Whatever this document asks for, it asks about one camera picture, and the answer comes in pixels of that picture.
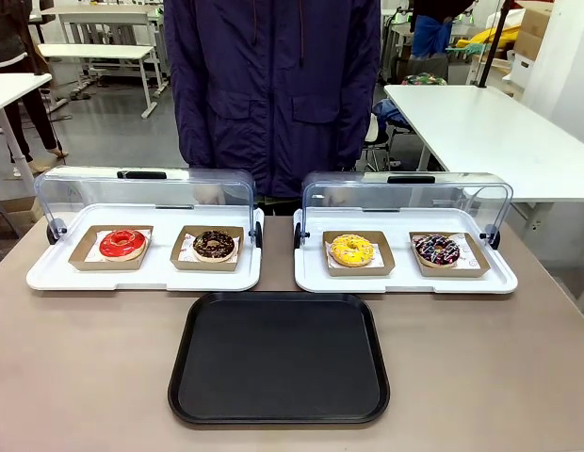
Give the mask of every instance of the dark donut with sprinkles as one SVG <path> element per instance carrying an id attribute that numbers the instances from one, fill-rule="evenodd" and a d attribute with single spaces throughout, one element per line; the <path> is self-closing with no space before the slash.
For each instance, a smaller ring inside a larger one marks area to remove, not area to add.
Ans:
<path id="1" fill-rule="evenodd" d="M 199 261 L 225 262 L 234 255 L 235 241 L 223 231 L 205 231 L 196 237 L 193 249 Z"/>
<path id="2" fill-rule="evenodd" d="M 449 268 L 455 266 L 460 259 L 458 244 L 443 235 L 425 235 L 415 240 L 414 246 L 425 266 Z"/>

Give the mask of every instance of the yellow donut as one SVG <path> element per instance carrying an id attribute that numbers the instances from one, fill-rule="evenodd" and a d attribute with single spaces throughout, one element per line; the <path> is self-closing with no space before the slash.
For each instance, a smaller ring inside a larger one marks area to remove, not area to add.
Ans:
<path id="1" fill-rule="evenodd" d="M 330 252 L 341 266 L 366 266 L 374 258 L 374 247 L 368 240 L 355 234 L 337 236 Z"/>

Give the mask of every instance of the clear plastic lid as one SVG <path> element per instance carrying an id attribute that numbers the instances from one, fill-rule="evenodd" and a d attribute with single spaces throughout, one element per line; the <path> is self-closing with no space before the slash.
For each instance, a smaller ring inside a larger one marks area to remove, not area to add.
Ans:
<path id="1" fill-rule="evenodd" d="M 94 204 L 247 207 L 254 237 L 254 181 L 241 170 L 56 167 L 37 178 L 35 190 L 54 240 L 68 232 L 77 213 Z"/>
<path id="2" fill-rule="evenodd" d="M 337 172 L 313 173 L 304 181 L 302 243 L 307 221 L 327 209 L 398 212 L 402 209 L 456 209 L 469 214 L 480 238 L 494 245 L 511 205 L 512 189 L 488 173 Z"/>

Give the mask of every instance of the white tray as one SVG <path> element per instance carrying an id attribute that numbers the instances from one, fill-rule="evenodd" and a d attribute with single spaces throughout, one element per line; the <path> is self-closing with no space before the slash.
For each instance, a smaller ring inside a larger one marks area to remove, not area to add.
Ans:
<path id="1" fill-rule="evenodd" d="M 301 222 L 302 211 L 294 215 Z M 363 212 L 361 209 L 309 209 L 306 230 L 310 237 L 294 251 L 297 284 L 309 292 L 384 293 L 436 292 L 467 294 L 507 294 L 518 280 L 499 252 L 481 247 L 491 269 L 480 278 L 426 278 L 411 250 L 410 231 L 470 233 L 479 240 L 479 228 L 468 214 L 457 209 L 400 209 L 396 213 Z M 382 277 L 333 277 L 326 268 L 322 249 L 324 231 L 382 231 L 395 257 L 395 268 Z"/>
<path id="2" fill-rule="evenodd" d="M 254 221 L 265 217 L 254 210 Z M 154 225 L 152 241 L 141 268 L 135 271 L 79 271 L 68 263 L 89 226 L 101 224 Z M 235 271 L 183 271 L 170 262 L 170 252 L 184 225 L 241 226 L 244 247 Z M 70 222 L 68 233 L 41 256 L 26 275 L 37 290 L 163 289 L 242 291 L 253 287 L 261 270 L 261 249 L 248 237 L 247 206 L 197 206 L 193 210 L 155 209 L 153 205 L 93 204 Z"/>

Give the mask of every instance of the black tray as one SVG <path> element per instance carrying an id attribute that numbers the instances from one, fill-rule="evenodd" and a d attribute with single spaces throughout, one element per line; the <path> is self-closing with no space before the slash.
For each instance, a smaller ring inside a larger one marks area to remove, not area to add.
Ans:
<path id="1" fill-rule="evenodd" d="M 371 312 L 351 295 L 204 296 L 169 384 L 170 407 L 192 424 L 361 424 L 388 398 Z"/>

